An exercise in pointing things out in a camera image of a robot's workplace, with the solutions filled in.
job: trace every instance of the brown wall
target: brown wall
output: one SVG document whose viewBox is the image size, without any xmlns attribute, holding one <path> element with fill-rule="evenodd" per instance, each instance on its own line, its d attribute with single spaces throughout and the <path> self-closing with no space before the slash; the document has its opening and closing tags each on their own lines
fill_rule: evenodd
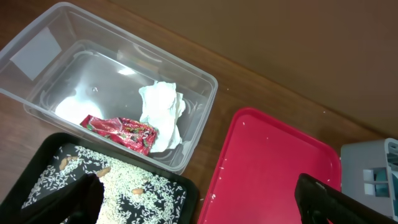
<svg viewBox="0 0 398 224">
<path fill-rule="evenodd" d="M 398 1 L 112 0 L 398 136 Z"/>
</svg>

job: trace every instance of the wooden table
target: wooden table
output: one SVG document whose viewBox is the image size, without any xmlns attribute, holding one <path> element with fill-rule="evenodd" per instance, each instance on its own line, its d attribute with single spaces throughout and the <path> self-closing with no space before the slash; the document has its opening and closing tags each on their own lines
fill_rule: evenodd
<svg viewBox="0 0 398 224">
<path fill-rule="evenodd" d="M 56 2 L 3 0 L 0 48 Z M 243 107 L 257 108 L 296 127 L 329 144 L 337 153 L 343 144 L 385 137 L 107 0 L 70 2 L 207 71 L 218 80 L 209 119 L 182 174 L 194 181 L 200 189 L 200 198 L 206 195 L 231 118 Z M 40 143 L 62 130 L 35 119 L 20 103 L 3 95 L 0 95 L 0 119 L 0 200 L 3 200 Z M 198 219 L 202 203 L 198 201 L 192 222 Z"/>
</svg>

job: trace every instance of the almond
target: almond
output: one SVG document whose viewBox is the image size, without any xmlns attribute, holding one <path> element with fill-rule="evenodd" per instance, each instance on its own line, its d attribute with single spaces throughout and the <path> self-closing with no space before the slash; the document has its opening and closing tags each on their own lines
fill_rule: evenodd
<svg viewBox="0 0 398 224">
<path fill-rule="evenodd" d="M 97 177 L 103 177 L 105 174 L 107 174 L 109 171 L 111 171 L 111 167 L 105 167 L 104 169 L 101 169 L 100 171 L 97 172 Z"/>
<path fill-rule="evenodd" d="M 140 195 L 140 194 L 144 193 L 144 189 L 134 189 L 131 192 L 132 192 L 132 194 Z"/>
<path fill-rule="evenodd" d="M 64 168 L 68 165 L 67 158 L 63 158 L 60 164 L 60 170 L 64 170 Z"/>
</svg>

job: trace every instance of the white label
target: white label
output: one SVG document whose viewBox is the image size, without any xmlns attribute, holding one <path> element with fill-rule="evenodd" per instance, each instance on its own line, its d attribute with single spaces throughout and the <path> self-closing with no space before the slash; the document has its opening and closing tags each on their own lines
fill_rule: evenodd
<svg viewBox="0 0 398 224">
<path fill-rule="evenodd" d="M 48 27 L 42 29 L 11 60 L 32 81 L 61 52 L 61 47 Z"/>
</svg>

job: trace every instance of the gray plastic container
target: gray plastic container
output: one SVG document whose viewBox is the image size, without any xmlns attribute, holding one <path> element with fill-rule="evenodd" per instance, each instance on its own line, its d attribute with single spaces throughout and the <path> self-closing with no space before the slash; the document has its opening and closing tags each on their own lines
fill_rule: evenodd
<svg viewBox="0 0 398 224">
<path fill-rule="evenodd" d="M 341 148 L 341 192 L 398 221 L 393 172 L 398 171 L 398 141 L 392 138 L 346 144 Z M 384 189 L 385 195 L 377 190 Z"/>
</svg>

